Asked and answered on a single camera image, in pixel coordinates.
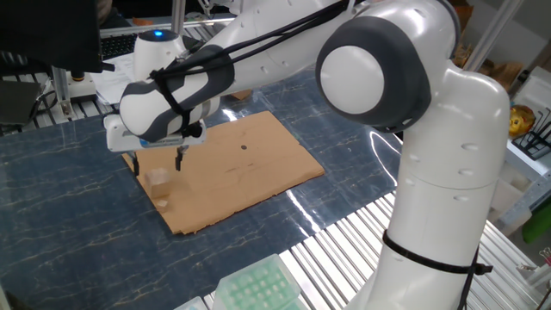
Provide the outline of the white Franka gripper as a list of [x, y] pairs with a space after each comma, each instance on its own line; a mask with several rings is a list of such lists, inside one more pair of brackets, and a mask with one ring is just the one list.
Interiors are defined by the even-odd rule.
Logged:
[[207, 128], [203, 120], [200, 120], [183, 133], [175, 133], [157, 142], [145, 141], [132, 133], [123, 125], [119, 115], [107, 115], [103, 118], [103, 125], [106, 129], [107, 148], [111, 152], [132, 152], [133, 173], [139, 175], [139, 160], [135, 151], [142, 149], [177, 147], [175, 157], [175, 169], [182, 169], [183, 156], [189, 149], [188, 146], [199, 145], [206, 139]]

